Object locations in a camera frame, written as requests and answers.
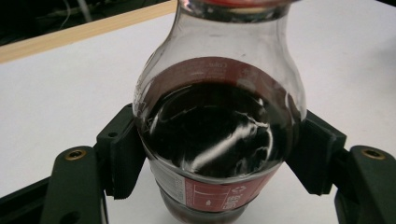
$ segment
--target coca-cola bottle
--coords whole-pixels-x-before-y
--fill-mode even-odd
[[[237,219],[288,157],[306,115],[288,53],[290,1],[179,0],[138,80],[134,116],[169,211]]]

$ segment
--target dark liquid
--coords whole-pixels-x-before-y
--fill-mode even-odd
[[[283,161],[292,123],[285,104],[227,84],[199,83],[163,96],[141,135],[153,156],[189,173],[226,178]]]

